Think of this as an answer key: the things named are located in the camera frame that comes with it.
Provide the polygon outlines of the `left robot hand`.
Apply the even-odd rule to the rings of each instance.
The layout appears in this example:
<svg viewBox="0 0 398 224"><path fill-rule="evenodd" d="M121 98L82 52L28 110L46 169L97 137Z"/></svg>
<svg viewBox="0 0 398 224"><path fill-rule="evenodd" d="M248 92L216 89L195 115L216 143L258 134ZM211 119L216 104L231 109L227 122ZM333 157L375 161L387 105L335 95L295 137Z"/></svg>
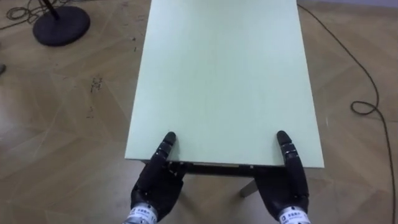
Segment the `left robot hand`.
<svg viewBox="0 0 398 224"><path fill-rule="evenodd" d="M171 165L167 160L176 139L174 132L168 132L141 171L131 191L129 218L139 217L147 223L157 223L168 215L177 203L187 166Z"/></svg>

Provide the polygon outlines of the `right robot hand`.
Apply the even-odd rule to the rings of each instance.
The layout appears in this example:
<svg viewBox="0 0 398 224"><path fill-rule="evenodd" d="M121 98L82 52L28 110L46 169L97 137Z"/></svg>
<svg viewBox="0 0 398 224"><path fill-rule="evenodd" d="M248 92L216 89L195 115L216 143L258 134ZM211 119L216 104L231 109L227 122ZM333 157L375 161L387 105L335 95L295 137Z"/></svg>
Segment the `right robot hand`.
<svg viewBox="0 0 398 224"><path fill-rule="evenodd" d="M255 168L254 181L269 214L279 223L309 223L309 189L300 156L285 131L277 132L284 165Z"/></svg>

